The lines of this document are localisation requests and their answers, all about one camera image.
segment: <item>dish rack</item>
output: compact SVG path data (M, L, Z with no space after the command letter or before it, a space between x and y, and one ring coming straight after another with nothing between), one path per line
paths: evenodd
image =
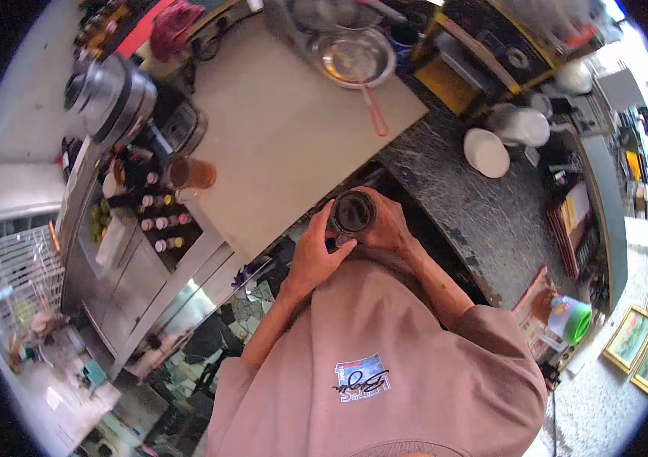
M52 222L0 238L0 331L5 341L16 335L37 339L30 326L36 313L57 312L65 268Z

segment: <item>cup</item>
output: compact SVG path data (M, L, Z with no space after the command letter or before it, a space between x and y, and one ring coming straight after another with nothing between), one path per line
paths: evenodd
M215 166L207 161L177 157L167 169L169 182L174 189L207 189L217 178Z
M409 58L420 36L418 30L408 24L392 24L388 32L388 41L393 46L398 67L404 64Z

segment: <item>white bowl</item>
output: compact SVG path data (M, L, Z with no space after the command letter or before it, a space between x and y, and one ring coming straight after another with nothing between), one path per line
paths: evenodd
M501 178L509 169L509 153L494 133L470 129L464 139L464 155L469 165L488 178Z

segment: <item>kitchen counter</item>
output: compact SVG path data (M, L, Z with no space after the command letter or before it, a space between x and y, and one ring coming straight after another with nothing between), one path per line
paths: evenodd
M375 159L438 225L489 304L511 310L542 265L560 292L575 294L545 215L537 170L513 154L504 177L482 176L464 157L464 124L420 81L401 79L429 113Z

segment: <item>stainless steel bowl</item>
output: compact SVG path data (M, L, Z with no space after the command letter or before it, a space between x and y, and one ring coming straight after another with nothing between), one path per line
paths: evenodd
M395 51L381 32L321 35L311 45L316 68L340 87L377 87L395 72Z

